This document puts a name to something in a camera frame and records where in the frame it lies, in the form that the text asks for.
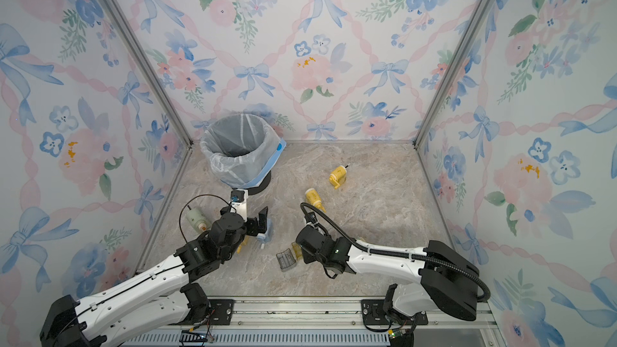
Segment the yellow transparent shavings tray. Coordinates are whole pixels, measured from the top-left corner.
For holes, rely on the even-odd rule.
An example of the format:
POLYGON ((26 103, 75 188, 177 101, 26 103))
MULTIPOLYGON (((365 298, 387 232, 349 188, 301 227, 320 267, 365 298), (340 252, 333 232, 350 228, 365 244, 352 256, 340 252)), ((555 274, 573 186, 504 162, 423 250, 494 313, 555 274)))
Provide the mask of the yellow transparent shavings tray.
POLYGON ((292 243, 292 250, 293 250, 293 253, 294 253, 297 261, 300 261, 300 260, 303 259, 302 249, 301 249, 299 244, 292 243))

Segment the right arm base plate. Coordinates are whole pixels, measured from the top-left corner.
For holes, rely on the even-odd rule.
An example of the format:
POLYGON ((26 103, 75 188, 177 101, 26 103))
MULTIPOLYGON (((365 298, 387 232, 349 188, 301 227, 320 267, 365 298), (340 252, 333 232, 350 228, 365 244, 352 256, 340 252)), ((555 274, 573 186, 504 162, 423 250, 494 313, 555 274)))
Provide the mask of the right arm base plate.
POLYGON ((361 303, 361 315, 364 326, 371 329, 384 329, 387 326, 397 328, 411 325, 428 325, 426 313, 414 316, 395 314, 394 310, 384 310, 384 299, 364 299, 361 303))

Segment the black trash bin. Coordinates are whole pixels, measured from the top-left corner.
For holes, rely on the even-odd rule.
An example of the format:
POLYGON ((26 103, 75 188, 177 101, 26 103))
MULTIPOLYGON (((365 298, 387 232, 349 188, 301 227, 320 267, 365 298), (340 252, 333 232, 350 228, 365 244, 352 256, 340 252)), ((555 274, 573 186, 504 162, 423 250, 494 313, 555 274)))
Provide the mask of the black trash bin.
POLYGON ((258 185, 245 189, 248 196, 257 195, 265 191, 272 181, 272 172, 269 171, 258 185))

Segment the dark shavings tray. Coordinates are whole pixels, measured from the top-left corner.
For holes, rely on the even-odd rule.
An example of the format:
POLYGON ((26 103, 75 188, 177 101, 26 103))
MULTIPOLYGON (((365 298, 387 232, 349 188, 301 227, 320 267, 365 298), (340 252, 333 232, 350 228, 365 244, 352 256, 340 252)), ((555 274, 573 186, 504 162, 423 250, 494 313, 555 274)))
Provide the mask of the dark shavings tray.
POLYGON ((290 269, 295 268, 295 266, 297 265, 296 257, 292 253, 292 250, 290 248, 287 248, 284 251, 277 253, 276 260, 279 263, 279 267, 282 272, 289 271, 290 269))

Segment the yellow pencil sharpener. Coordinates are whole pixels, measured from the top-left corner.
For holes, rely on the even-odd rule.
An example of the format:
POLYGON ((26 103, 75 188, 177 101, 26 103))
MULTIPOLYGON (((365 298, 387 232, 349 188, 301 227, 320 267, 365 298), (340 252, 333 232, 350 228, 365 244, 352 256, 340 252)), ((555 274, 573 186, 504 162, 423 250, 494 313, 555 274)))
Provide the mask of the yellow pencil sharpener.
POLYGON ((347 178, 347 165, 339 165, 329 175, 329 182, 334 189, 339 189, 346 181, 347 178))
POLYGON ((321 196, 314 188, 309 188, 305 191, 305 202, 326 213, 321 196))
POLYGON ((249 237, 245 236, 243 241, 240 243, 239 247, 237 247, 236 253, 237 254, 241 253, 242 249, 247 246, 248 242, 249 242, 249 237))

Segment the corner aluminium post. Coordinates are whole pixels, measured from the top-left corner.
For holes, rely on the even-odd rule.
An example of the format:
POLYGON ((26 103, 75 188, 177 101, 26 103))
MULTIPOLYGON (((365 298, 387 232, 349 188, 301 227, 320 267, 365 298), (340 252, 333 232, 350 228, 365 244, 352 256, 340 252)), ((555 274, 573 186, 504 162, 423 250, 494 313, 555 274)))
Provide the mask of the corner aluminium post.
POLYGON ((435 117, 440 109, 440 105, 448 95, 449 88, 454 83, 458 70, 463 67, 466 56, 477 38, 480 26, 488 16, 490 8, 493 4, 494 0, 479 0, 477 2, 477 5, 472 12, 472 16, 469 19, 469 23, 464 29, 464 32, 461 34, 461 40, 454 50, 452 62, 449 65, 448 70, 446 70, 441 84, 437 87, 435 96, 429 104, 427 114, 423 119, 423 123, 418 131, 418 134, 416 135, 416 139, 414 140, 414 148, 417 151, 420 150, 421 146, 424 144, 424 141, 427 140, 433 120, 435 120, 435 117))
POLYGON ((138 37, 130 27, 130 22, 122 11, 121 6, 117 0, 101 0, 101 3, 108 12, 110 18, 115 23, 117 30, 120 33, 120 37, 128 48, 130 56, 133 58, 137 68, 141 74, 145 77, 146 82, 154 93, 157 102, 162 107, 162 111, 167 115, 171 125, 175 128, 179 134, 183 144, 189 149, 193 145, 193 140, 188 133, 185 125, 183 124, 180 116, 178 115, 175 107, 173 106, 171 99, 162 88, 154 67, 150 64, 145 50, 142 48, 138 37))

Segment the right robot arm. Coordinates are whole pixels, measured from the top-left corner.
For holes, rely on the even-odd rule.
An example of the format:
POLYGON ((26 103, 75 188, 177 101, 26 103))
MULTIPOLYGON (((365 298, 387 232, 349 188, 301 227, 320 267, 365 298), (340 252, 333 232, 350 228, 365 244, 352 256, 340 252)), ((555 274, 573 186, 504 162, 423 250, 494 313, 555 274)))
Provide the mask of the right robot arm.
POLYGON ((305 263, 320 263, 331 278, 343 273, 376 274, 403 281, 404 285, 392 284, 384 300, 384 311, 396 321, 436 310, 461 321, 475 321, 477 305, 490 298, 478 268, 437 240, 427 247, 378 247, 344 236, 333 239, 308 224, 296 243, 305 263))

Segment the left corner aluminium post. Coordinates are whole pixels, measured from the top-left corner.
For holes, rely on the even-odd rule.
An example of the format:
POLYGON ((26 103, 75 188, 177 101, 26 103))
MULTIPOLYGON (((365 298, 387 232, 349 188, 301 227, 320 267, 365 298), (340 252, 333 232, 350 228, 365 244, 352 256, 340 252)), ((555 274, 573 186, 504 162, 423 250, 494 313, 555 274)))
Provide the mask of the left corner aluminium post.
POLYGON ((137 68, 141 74, 145 77, 146 82, 154 93, 157 102, 162 107, 162 111, 167 115, 171 125, 175 128, 179 134, 183 144, 189 149, 193 145, 193 140, 188 133, 185 125, 183 124, 180 116, 178 115, 175 107, 173 106, 171 99, 162 88, 154 67, 150 64, 145 50, 142 48, 138 37, 130 27, 130 22, 122 11, 121 6, 117 0, 101 0, 101 3, 108 12, 110 18, 115 23, 117 30, 120 33, 120 37, 128 48, 130 56, 133 58, 137 68))

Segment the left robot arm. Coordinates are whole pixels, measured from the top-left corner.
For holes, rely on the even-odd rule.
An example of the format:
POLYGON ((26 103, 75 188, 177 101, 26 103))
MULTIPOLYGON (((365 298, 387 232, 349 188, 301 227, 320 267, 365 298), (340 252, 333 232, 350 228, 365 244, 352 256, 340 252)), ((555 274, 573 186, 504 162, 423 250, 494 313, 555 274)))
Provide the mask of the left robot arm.
POLYGON ((255 218, 228 209, 211 229, 143 273, 98 294, 66 295, 50 307, 43 346, 119 346, 164 325, 196 325, 211 313, 199 279, 228 262, 248 236, 268 230, 268 208, 255 218))

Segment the clear trash bag blue band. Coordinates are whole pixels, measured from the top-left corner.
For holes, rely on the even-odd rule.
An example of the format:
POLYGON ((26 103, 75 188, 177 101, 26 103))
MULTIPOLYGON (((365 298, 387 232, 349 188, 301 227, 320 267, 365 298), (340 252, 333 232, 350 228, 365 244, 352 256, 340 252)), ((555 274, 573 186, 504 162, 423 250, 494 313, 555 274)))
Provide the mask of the clear trash bag blue band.
POLYGON ((286 146, 265 119, 247 113, 217 120, 199 142, 213 174, 229 187, 244 190, 273 170, 286 146))

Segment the right corner aluminium post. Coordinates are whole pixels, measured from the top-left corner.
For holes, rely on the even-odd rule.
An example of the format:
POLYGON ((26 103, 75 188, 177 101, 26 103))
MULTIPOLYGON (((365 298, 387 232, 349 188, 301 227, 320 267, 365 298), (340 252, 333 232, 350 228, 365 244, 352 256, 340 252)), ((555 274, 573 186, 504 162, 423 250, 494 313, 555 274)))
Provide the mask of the right corner aluminium post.
POLYGON ((441 84, 437 87, 435 96, 429 104, 427 114, 423 119, 423 123, 418 131, 418 134, 416 135, 416 139, 414 140, 414 148, 417 151, 420 150, 421 146, 424 144, 424 141, 427 140, 433 120, 435 120, 435 117, 440 109, 440 105, 448 95, 449 88, 454 83, 458 70, 463 67, 466 56, 477 38, 480 26, 488 16, 490 8, 493 4, 494 0, 479 0, 477 2, 477 5, 472 12, 472 16, 469 19, 469 23, 464 29, 464 32, 461 34, 461 40, 454 50, 452 62, 449 65, 448 70, 446 70, 441 84))

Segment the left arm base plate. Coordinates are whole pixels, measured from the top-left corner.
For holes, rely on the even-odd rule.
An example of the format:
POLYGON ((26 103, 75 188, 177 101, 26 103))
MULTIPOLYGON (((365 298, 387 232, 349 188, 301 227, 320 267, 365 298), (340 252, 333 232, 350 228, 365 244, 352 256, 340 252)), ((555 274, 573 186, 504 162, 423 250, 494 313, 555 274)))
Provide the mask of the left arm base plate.
POLYGON ((230 325, 236 302, 232 299, 209 300, 207 305, 191 308, 189 313, 174 325, 213 326, 230 325))

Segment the blue pencil sharpener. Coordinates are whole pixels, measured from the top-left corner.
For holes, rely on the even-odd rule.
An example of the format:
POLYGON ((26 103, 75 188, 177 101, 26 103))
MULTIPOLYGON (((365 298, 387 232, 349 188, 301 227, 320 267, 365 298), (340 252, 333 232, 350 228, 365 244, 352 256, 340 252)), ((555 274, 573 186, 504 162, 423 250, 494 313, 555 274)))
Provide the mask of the blue pencil sharpener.
POLYGON ((265 246, 272 241, 273 237, 273 222, 271 219, 266 220, 266 231, 260 233, 256 237, 256 241, 260 244, 260 248, 264 249, 265 246))

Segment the green pencil sharpener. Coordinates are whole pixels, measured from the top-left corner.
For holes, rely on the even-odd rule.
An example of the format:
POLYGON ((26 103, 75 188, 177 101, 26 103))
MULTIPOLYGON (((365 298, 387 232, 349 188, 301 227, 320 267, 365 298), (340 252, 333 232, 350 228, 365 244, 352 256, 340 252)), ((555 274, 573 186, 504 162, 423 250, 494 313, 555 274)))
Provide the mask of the green pencil sharpener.
POLYGON ((186 209, 186 218, 197 233, 202 233, 210 229, 210 220, 199 207, 188 206, 186 209))

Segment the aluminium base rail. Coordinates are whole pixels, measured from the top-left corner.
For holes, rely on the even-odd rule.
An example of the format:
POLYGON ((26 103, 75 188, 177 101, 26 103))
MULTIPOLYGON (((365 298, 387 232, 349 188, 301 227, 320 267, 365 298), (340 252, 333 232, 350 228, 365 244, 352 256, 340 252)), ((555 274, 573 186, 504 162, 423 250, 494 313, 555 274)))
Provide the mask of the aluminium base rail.
POLYGON ((230 325, 164 325, 119 346, 503 346, 494 316, 427 311, 428 325, 364 326, 361 300, 381 297, 213 297, 236 302, 230 325))

